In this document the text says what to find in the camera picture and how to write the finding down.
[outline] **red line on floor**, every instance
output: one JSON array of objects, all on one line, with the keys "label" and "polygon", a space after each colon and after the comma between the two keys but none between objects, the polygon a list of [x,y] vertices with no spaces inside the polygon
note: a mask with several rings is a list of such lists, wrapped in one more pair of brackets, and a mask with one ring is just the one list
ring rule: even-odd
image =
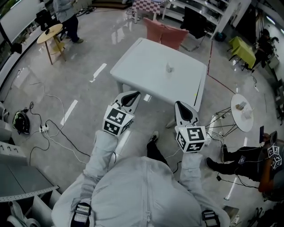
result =
[{"label": "red line on floor", "polygon": [[207,75],[209,77],[211,77],[212,79],[216,80],[219,84],[223,85],[225,88],[227,88],[229,91],[233,92],[231,89],[229,89],[225,84],[221,83],[219,80],[215,79],[213,76],[209,75],[209,67],[210,67],[210,60],[211,60],[211,56],[212,56],[212,47],[213,47],[213,41],[211,41],[211,50],[210,50],[210,57],[209,57],[209,61],[208,61],[208,67],[207,67]]}]

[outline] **pink chair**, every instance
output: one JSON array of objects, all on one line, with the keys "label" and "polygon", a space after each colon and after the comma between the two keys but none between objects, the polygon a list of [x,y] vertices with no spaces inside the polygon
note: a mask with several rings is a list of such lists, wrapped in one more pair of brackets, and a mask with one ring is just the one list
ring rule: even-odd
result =
[{"label": "pink chair", "polygon": [[144,23],[147,27],[147,39],[157,43],[161,43],[164,25],[156,20],[144,18]]},{"label": "pink chair", "polygon": [[147,39],[161,43],[175,50],[179,49],[182,41],[189,33],[185,29],[179,29],[172,26],[164,25],[156,20],[144,18],[147,27]]}]

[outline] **buckle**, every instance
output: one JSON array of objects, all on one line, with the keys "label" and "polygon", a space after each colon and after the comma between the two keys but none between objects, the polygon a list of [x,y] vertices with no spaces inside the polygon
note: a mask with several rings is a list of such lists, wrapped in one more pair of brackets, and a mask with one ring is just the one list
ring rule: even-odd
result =
[{"label": "buckle", "polygon": [[91,206],[87,203],[79,203],[76,207],[75,213],[90,216],[91,215]]},{"label": "buckle", "polygon": [[211,210],[203,211],[202,218],[205,221],[207,227],[219,227],[220,226],[218,216],[215,214],[214,211],[211,211]]}]

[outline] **yellow table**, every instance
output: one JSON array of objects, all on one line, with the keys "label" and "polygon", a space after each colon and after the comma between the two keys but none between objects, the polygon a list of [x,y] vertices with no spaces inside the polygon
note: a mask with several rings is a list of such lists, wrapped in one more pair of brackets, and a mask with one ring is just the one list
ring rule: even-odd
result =
[{"label": "yellow table", "polygon": [[252,48],[245,43],[240,37],[236,36],[232,40],[230,40],[229,44],[232,45],[232,57],[229,59],[229,61],[238,55],[241,59],[243,59],[247,64],[248,67],[251,69],[256,62],[256,57],[252,51]]},{"label": "yellow table", "polygon": [[57,48],[53,51],[52,54],[60,51],[61,53],[61,56],[63,57],[63,59],[66,61],[65,59],[65,56],[63,54],[63,49],[64,48],[64,43],[61,43],[58,38],[57,38],[57,34],[62,30],[62,24],[59,23],[59,24],[56,24],[56,25],[53,25],[52,27],[49,28],[49,33],[46,35],[45,34],[45,31],[39,36],[39,38],[37,39],[37,43],[45,43],[45,46],[46,46],[46,50],[47,50],[47,53],[48,53],[48,57],[49,57],[49,60],[50,60],[50,63],[52,64],[52,61],[51,61],[51,57],[50,57],[50,53],[49,53],[49,49],[47,47],[47,43],[46,41],[48,41],[49,39],[51,39],[53,37],[56,45],[57,45]]}]

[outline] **gray floor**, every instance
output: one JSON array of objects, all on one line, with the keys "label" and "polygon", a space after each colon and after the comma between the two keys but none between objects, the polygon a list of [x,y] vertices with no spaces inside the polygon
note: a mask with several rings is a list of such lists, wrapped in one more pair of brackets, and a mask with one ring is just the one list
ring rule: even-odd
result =
[{"label": "gray floor", "polygon": [[[164,23],[179,27],[178,22],[165,19]],[[55,62],[50,65],[46,48],[44,45],[34,44],[26,55],[20,60],[13,70],[10,78],[1,90],[0,98],[3,99],[10,87],[10,84],[19,69],[25,68],[15,79],[12,90],[5,101],[5,106],[11,113],[9,122],[17,110],[29,107],[31,101],[34,102],[34,113],[41,115],[43,124],[51,119],[58,126],[63,118],[61,102],[55,97],[44,95],[45,92],[59,97],[65,112],[69,109],[74,100],[78,103],[71,112],[63,132],[73,141],[77,148],[90,154],[93,148],[95,131],[101,129],[102,120],[107,105],[113,101],[118,94],[115,80],[110,75],[110,70],[125,51],[139,38],[146,37],[146,27],[142,21],[134,24],[134,21],[125,11],[94,12],[89,15],[79,17],[80,38],[84,39],[82,44],[66,42],[65,56],[67,61],[59,55],[52,56]],[[184,44],[188,48],[193,48],[198,44],[193,37],[186,38]],[[254,89],[254,81],[247,71],[241,71],[241,63],[236,60],[228,61],[230,52],[226,52],[229,45],[218,43],[206,37],[202,46],[195,52],[189,53],[180,48],[180,51],[208,65],[212,44],[212,56],[209,66],[209,75],[219,80],[235,93],[244,95],[254,108],[254,125],[249,133],[235,130],[225,139],[229,151],[233,152],[244,145],[247,138],[247,146],[259,146],[259,128],[264,125],[265,131],[271,133],[278,131],[279,137],[283,138],[284,131],[280,127],[280,122],[276,118],[276,111],[273,101],[273,94],[270,86],[264,77],[256,71],[257,88]],[[93,73],[103,64],[107,66],[99,74],[96,80],[91,83]],[[212,116],[230,106],[230,101],[234,95],[232,91],[218,83],[213,78],[207,76],[205,89],[199,116],[203,125],[210,122]],[[154,130],[160,131],[158,148],[164,156],[170,156],[178,149],[174,139],[174,128],[166,129],[166,123],[173,116],[173,107],[167,103],[151,98],[149,102],[141,100],[136,111],[136,119],[128,132],[128,138],[124,138],[123,148],[119,148],[118,158],[128,155],[144,155],[149,136]],[[31,121],[31,133],[39,129],[39,116],[28,113]],[[49,135],[57,133],[55,126],[49,123]],[[19,135],[16,130],[12,135],[16,145],[26,148],[26,155],[29,157],[34,146],[46,149],[47,140],[39,132],[31,136]],[[74,149],[74,147],[61,135],[53,137],[55,141],[62,145]],[[220,162],[220,143],[211,140],[209,145],[202,151],[204,157],[211,157]],[[84,162],[88,157],[75,152],[78,158]],[[181,160],[182,152],[167,159],[170,167],[175,170],[177,162]],[[34,149],[31,164],[43,171],[48,178],[61,187],[64,191],[82,172],[85,164],[80,163],[73,152],[60,147],[50,141],[50,148],[47,151]],[[239,208],[239,215],[243,220],[242,225],[246,226],[246,220],[251,218],[256,207],[269,207],[271,202],[263,202],[261,194],[254,188],[245,188],[229,182],[218,182],[217,173],[208,169],[201,163],[202,184],[206,193],[221,206],[229,205]],[[221,176],[224,180],[235,181],[236,176]],[[243,181],[249,185],[258,186],[258,183],[242,177]]]}]

